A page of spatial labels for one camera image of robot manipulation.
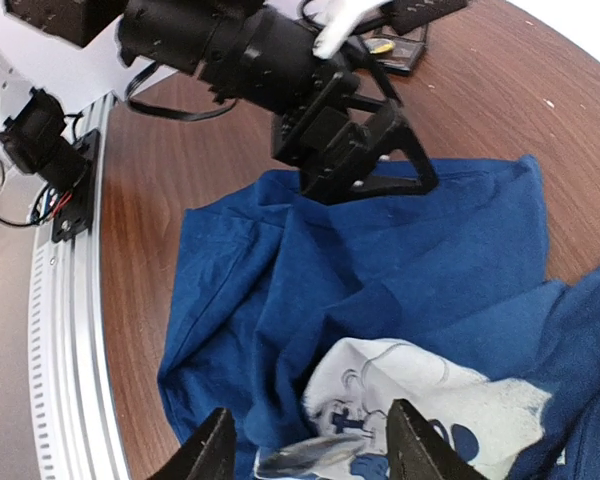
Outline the portrait round brooch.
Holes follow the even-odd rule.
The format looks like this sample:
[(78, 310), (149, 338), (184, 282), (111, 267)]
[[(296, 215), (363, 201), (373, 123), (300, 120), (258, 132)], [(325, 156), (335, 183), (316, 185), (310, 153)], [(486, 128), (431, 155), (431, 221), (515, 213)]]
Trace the portrait round brooch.
[(363, 436), (338, 434), (315, 437), (283, 447), (268, 456), (258, 454), (258, 479), (303, 478), (357, 455), (365, 447)]

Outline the black brooch display box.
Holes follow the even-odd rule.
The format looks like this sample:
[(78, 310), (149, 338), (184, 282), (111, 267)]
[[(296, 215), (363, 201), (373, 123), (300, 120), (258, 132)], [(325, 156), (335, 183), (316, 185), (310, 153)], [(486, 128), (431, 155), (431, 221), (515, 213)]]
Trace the black brooch display box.
[(412, 75), (427, 51), (429, 24), (414, 28), (409, 32), (399, 35), (389, 24), (380, 18), (367, 20), (358, 30), (361, 34), (352, 35), (349, 39), (388, 38), (395, 42), (395, 49), (385, 55), (374, 55), (387, 74), (408, 77)]

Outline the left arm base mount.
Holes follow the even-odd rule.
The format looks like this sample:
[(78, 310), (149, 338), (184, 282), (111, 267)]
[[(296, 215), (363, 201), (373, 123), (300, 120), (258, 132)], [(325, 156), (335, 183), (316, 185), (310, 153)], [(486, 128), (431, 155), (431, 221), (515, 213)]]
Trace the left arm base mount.
[(68, 197), (51, 212), (51, 240), (55, 243), (70, 241), (91, 228), (101, 152), (97, 128), (68, 141), (63, 136), (66, 117), (55, 97), (32, 88), (24, 109), (5, 120), (0, 132), (0, 142), (21, 172), (40, 176)]

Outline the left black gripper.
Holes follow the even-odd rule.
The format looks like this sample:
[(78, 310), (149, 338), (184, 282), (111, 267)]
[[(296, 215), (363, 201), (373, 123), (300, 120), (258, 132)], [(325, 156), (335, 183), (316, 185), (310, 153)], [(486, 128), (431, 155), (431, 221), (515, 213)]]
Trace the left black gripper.
[[(369, 78), (380, 98), (358, 92)], [(298, 101), (272, 125), (272, 156), (299, 172), (300, 193), (324, 205), (425, 195), (438, 175), (388, 74), (362, 39), (347, 41), (347, 69), (322, 62)], [(356, 123), (353, 110), (373, 113)]]

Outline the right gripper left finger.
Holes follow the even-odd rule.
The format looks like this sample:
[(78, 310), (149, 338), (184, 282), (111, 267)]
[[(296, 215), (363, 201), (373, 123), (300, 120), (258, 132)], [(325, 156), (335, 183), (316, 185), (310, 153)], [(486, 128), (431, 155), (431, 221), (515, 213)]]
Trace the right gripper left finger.
[(232, 413), (216, 408), (150, 480), (235, 478), (237, 437)]

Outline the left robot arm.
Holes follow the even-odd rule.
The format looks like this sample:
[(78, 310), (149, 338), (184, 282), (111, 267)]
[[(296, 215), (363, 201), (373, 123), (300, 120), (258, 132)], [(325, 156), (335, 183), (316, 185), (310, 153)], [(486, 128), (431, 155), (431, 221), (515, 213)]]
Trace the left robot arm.
[(84, 47), (116, 24), (123, 63), (197, 75), (216, 114), (239, 101), (273, 116), (272, 155), (323, 204), (423, 195), (438, 183), (402, 102), (364, 35), (400, 34), (449, 12), (445, 2), (333, 1), (293, 20), (263, 1), (7, 1), (29, 26)]

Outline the navy white clothing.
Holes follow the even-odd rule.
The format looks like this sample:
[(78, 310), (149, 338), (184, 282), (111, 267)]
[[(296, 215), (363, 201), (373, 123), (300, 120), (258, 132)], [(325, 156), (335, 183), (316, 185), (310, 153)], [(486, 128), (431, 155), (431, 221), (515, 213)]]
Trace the navy white clothing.
[(316, 436), (363, 449), (319, 471), (384, 479), (410, 401), (491, 479), (600, 479), (600, 266), (547, 280), (536, 160), (438, 160), (425, 196), (334, 206), (290, 171), (188, 211), (158, 388), (180, 441), (216, 408), (236, 475)]

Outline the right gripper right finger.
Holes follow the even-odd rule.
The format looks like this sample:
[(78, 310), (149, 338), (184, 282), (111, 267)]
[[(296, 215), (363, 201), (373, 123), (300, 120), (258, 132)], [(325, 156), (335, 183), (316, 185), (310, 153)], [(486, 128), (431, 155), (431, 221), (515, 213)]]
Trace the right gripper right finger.
[(386, 439), (390, 480), (485, 479), (460, 458), (406, 399), (392, 402)]

